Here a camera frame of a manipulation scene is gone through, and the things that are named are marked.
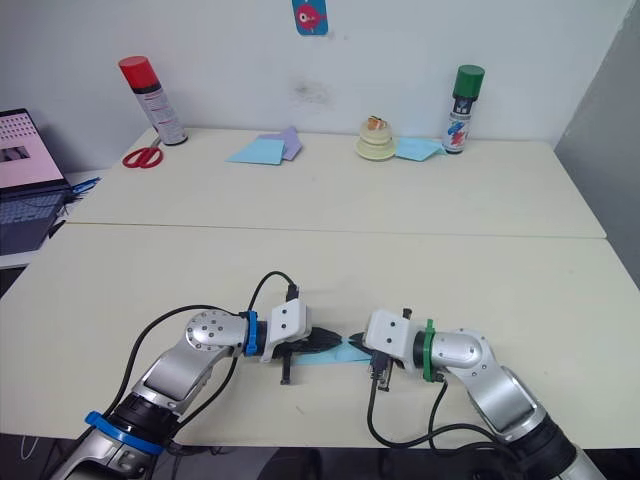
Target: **laptop screen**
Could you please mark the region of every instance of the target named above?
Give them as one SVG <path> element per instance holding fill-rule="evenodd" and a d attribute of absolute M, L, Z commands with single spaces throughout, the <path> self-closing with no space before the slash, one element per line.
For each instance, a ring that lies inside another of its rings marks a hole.
<path fill-rule="evenodd" d="M 0 113 L 0 189 L 64 177 L 26 110 Z"/>

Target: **gray wall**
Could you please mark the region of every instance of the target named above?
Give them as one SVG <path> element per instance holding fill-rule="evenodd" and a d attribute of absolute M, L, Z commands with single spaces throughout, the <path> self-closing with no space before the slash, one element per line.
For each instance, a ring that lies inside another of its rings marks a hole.
<path fill-rule="evenodd" d="M 624 20 L 556 154 L 640 286 L 640 2 Z"/>

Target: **floor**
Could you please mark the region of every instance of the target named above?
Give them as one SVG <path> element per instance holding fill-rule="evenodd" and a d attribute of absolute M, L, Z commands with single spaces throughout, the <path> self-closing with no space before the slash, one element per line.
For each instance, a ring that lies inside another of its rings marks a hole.
<path fill-rule="evenodd" d="M 0 270 L 0 297 L 11 287 L 22 269 Z M 68 440 L 39 439 L 28 459 L 33 442 L 22 436 L 0 434 L 0 480 L 39 480 L 45 464 L 56 461 Z M 608 480 L 640 478 L 640 449 L 592 450 L 587 452 Z M 499 480 L 499 462 L 489 453 L 472 453 L 450 458 L 435 457 L 425 450 L 387 449 L 277 449 L 233 448 L 207 451 L 183 457 L 163 454 L 158 460 L 154 480 L 281 480 L 319 479 L 470 479 Z M 322 473 L 310 469 L 321 465 Z"/>

